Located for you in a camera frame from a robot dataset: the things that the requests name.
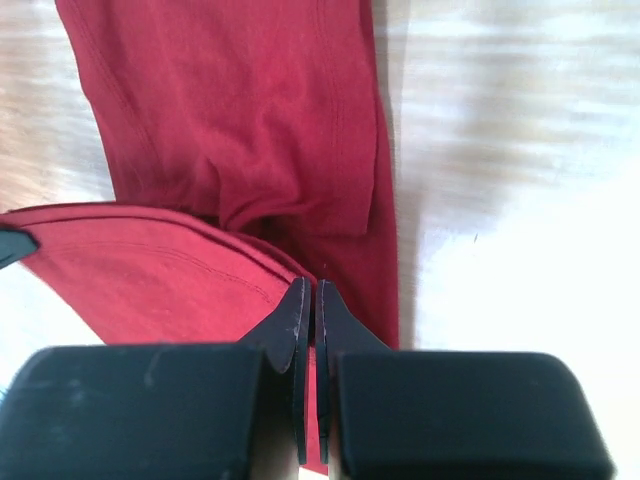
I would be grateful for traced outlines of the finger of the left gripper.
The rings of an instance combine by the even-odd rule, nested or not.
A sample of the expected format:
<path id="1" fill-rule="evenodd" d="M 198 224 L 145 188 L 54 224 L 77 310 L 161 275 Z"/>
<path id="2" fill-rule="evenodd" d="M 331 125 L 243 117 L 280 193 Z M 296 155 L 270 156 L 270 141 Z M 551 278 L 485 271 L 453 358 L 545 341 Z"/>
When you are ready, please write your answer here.
<path id="1" fill-rule="evenodd" d="M 15 229 L 0 231 L 0 269 L 4 269 L 39 249 L 39 243 L 28 232 Z"/>

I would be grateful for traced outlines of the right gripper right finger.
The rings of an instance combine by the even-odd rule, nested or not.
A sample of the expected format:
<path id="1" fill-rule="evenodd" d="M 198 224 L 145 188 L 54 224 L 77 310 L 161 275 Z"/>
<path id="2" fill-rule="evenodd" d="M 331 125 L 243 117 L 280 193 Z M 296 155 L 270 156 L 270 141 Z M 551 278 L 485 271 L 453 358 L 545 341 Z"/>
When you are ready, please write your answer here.
<path id="1" fill-rule="evenodd" d="M 334 479 L 610 479 L 580 383 L 532 352 L 397 351 L 319 284 L 320 457 Z"/>

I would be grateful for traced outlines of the dark red t-shirt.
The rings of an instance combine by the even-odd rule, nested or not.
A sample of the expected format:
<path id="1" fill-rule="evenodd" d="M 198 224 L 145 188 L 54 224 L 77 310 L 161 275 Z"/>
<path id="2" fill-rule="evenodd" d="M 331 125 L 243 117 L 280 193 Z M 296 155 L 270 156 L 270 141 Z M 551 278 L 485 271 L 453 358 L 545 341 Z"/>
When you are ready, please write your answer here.
<path id="1" fill-rule="evenodd" d="M 367 1 L 60 1 L 111 202 L 4 213 L 19 261 L 96 346 L 241 339 L 311 286 L 307 460 L 320 457 L 315 307 L 333 283 L 399 341 L 392 161 Z"/>

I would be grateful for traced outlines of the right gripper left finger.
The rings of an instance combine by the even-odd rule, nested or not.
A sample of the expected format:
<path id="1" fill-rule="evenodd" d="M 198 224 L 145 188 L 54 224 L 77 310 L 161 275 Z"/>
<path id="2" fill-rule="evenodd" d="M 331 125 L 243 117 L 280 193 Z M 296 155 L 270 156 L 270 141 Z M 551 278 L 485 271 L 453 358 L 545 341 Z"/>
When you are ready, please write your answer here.
<path id="1" fill-rule="evenodd" d="M 311 286 L 241 339 L 53 347 L 1 406 L 5 479 L 295 479 L 307 460 Z"/>

